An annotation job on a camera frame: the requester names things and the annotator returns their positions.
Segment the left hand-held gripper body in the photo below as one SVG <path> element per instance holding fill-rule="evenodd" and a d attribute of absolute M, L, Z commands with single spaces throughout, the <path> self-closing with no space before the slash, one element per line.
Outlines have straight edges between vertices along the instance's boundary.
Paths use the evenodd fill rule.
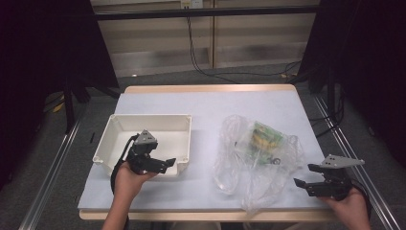
<path fill-rule="evenodd" d="M 158 146 L 158 142 L 149 131 L 144 129 L 140 134 L 136 135 L 134 143 L 128 151 L 126 161 L 130 169 L 137 174 L 159 173 L 160 163 L 150 157 L 150 153 Z"/>

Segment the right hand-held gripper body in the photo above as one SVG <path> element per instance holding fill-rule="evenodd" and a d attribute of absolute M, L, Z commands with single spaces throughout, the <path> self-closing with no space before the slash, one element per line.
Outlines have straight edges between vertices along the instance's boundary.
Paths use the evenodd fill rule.
<path fill-rule="evenodd" d="M 347 172 L 347 168 L 364 164 L 365 161 L 363 159 L 354 159 L 330 154 L 320 164 L 324 169 L 324 172 L 321 173 L 321 175 L 325 180 L 318 186 L 318 194 L 316 196 L 332 197 L 339 201 L 346 198 L 352 188 L 361 191 L 358 186 L 353 184 L 352 179 Z"/>

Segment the white plastic box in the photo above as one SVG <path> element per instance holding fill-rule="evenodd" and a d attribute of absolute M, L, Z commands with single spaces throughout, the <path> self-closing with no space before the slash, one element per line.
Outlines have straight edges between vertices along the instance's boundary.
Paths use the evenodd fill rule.
<path fill-rule="evenodd" d="M 192 116 L 186 114 L 113 114 L 102 134 L 93 162 L 111 175 L 131 136 L 147 130 L 157 139 L 151 157 L 175 158 L 174 165 L 160 177 L 176 177 L 189 165 Z"/>

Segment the green snack packet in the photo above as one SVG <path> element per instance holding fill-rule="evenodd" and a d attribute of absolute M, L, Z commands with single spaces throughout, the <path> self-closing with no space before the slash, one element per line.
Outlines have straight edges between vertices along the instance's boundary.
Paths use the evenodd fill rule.
<path fill-rule="evenodd" d="M 236 151 L 245 159 L 259 165 L 281 163 L 284 136 L 270 126 L 254 122 L 235 142 Z"/>

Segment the clear plastic bag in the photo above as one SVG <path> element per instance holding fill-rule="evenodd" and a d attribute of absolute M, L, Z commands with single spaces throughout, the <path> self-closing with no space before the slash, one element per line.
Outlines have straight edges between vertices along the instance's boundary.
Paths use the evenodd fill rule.
<path fill-rule="evenodd" d="M 242 157 L 236 151 L 235 142 L 254 122 L 259 121 L 239 115 L 227 117 L 219 132 L 218 154 L 214 162 L 217 188 L 230 196 L 241 193 L 241 208 L 249 214 L 280 201 L 287 181 L 305 164 L 300 139 L 282 132 L 284 141 L 279 165 L 259 165 Z"/>

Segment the person's right hand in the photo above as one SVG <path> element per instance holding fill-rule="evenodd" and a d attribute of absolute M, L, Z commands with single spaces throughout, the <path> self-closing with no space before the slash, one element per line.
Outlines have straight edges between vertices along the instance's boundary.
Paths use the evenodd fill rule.
<path fill-rule="evenodd" d="M 342 222 L 350 219 L 369 220 L 366 201 L 362 193 L 355 188 L 352 188 L 343 200 L 337 201 L 331 197 L 322 196 L 320 200 L 327 204 Z"/>

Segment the person's left hand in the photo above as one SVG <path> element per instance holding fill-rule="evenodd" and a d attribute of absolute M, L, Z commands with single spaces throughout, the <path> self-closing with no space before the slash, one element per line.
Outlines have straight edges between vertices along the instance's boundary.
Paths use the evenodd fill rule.
<path fill-rule="evenodd" d="M 130 205 L 143 184 L 155 176 L 154 172 L 137 174 L 130 169 L 127 162 L 122 163 L 116 175 L 113 202 L 122 206 Z"/>

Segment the black stand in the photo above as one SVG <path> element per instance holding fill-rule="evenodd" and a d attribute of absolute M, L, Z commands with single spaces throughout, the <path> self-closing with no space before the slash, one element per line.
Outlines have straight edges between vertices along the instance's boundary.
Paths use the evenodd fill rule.
<path fill-rule="evenodd" d="M 76 123 L 74 107 L 73 107 L 73 96 L 81 104 L 87 104 L 90 102 L 91 96 L 87 91 L 87 87 L 96 88 L 98 91 L 105 95 L 110 96 L 113 99 L 118 99 L 120 94 L 107 86 L 102 86 L 100 83 L 95 82 L 87 78 L 78 80 L 65 80 L 63 88 L 64 104 L 65 104 L 65 114 L 66 114 L 66 130 L 65 133 L 68 134 L 74 127 Z"/>

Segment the black curtain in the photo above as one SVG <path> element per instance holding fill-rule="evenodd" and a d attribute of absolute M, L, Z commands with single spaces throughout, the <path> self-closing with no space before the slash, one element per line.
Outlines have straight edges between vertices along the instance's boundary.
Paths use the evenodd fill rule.
<path fill-rule="evenodd" d="M 46 98 L 117 77 L 90 0 L 0 0 L 0 190 L 25 159 Z"/>
<path fill-rule="evenodd" d="M 320 0 L 299 75 L 329 77 L 406 168 L 406 0 Z"/>

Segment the black horizontal bar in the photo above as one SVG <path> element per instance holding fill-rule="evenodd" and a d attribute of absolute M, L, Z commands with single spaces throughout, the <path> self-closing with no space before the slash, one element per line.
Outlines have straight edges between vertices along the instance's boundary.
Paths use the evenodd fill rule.
<path fill-rule="evenodd" d="M 318 12 L 320 9 L 321 9 L 320 6 L 309 5 L 309 6 L 282 6 L 282 7 L 260 7 L 260 8 L 120 11 L 120 12 L 99 12 L 96 13 L 94 17 L 97 20 L 134 20 L 134 19 L 157 19 L 157 18 L 180 18 L 180 17 L 314 13 Z"/>

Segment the metal floor rail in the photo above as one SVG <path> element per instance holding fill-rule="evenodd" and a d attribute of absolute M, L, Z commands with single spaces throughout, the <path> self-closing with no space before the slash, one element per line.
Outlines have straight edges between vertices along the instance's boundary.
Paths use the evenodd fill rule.
<path fill-rule="evenodd" d="M 328 127 L 331 129 L 331 133 L 334 136 L 338 146 L 340 147 L 341 152 L 346 157 L 358 159 L 358 156 L 350 145 L 342 129 L 335 125 L 332 120 L 327 117 L 327 103 L 321 96 L 315 96 L 314 101 L 317 104 L 321 114 L 323 116 L 326 116 L 325 121 Z M 379 217 L 384 228 L 386 230 L 401 230 L 398 221 L 395 219 L 392 209 L 385 201 L 383 196 L 376 189 L 365 168 L 363 166 L 355 166 L 352 167 L 351 170 L 354 173 L 356 179 L 364 185 L 364 188 L 369 195 L 372 208 Z"/>
<path fill-rule="evenodd" d="M 78 118 L 74 122 L 70 131 L 64 136 L 64 139 L 56 153 L 56 157 L 18 230 L 35 230 L 51 192 L 56 184 L 57 177 L 61 167 L 63 166 L 65 158 L 76 138 L 80 123 L 81 118 Z"/>

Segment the white wall socket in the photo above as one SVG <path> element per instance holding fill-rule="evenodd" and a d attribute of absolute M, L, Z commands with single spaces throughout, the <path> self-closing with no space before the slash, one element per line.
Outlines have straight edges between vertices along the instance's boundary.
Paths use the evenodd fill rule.
<path fill-rule="evenodd" d="M 184 10 L 203 8 L 203 0 L 180 0 L 180 4 Z"/>

